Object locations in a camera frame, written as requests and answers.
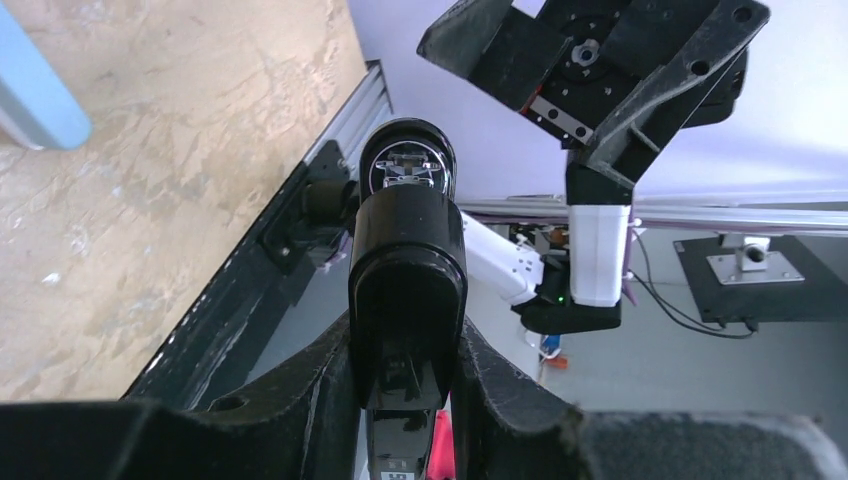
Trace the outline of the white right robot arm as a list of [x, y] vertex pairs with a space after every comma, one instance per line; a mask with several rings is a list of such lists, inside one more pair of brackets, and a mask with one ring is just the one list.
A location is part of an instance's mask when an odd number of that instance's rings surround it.
[[567, 152], [568, 256], [549, 260], [524, 326], [557, 335], [621, 322], [633, 191], [682, 129], [733, 112], [757, 1], [460, 1], [418, 54], [555, 137]]

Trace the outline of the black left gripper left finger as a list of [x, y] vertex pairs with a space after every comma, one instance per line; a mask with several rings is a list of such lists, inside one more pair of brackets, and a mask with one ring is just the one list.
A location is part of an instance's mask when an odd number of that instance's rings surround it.
[[151, 400], [9, 404], [5, 479], [351, 479], [360, 410], [339, 318], [205, 411]]

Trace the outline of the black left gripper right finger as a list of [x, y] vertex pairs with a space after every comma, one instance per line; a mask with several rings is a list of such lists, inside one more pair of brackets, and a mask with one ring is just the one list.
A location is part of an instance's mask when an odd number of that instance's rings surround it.
[[751, 412], [587, 412], [463, 328], [453, 384], [461, 479], [843, 479], [811, 420]]

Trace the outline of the black stapler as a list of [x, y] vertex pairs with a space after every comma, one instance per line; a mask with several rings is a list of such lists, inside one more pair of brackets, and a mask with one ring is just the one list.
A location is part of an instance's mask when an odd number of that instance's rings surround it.
[[468, 294], [456, 168], [446, 135], [416, 118], [361, 152], [349, 348], [373, 479], [425, 477], [453, 383]]

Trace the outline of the light blue stapler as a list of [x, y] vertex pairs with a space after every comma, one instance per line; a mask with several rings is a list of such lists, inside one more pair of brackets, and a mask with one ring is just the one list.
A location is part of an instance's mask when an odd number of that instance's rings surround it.
[[28, 34], [1, 7], [1, 129], [31, 150], [79, 148], [92, 123]]

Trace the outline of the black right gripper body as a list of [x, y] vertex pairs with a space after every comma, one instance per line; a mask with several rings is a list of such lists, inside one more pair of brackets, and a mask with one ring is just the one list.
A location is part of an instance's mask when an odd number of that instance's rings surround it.
[[[534, 17], [568, 38], [559, 62], [521, 115], [537, 123], [564, 148], [573, 151], [575, 167], [592, 171], [614, 184], [634, 184], [649, 167], [586, 167], [580, 153], [594, 130], [638, 81], [601, 56], [604, 41], [635, 1], [547, 1]], [[685, 128], [714, 124], [733, 110], [745, 78], [748, 47]]]

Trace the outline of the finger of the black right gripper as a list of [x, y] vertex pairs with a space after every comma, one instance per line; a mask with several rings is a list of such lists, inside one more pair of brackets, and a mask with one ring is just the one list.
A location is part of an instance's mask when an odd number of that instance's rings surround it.
[[635, 88], [580, 153], [586, 167], [648, 167], [768, 23], [758, 1], [635, 1], [601, 56]]
[[417, 54], [520, 112], [567, 45], [565, 35], [510, 1], [458, 1], [426, 29]]

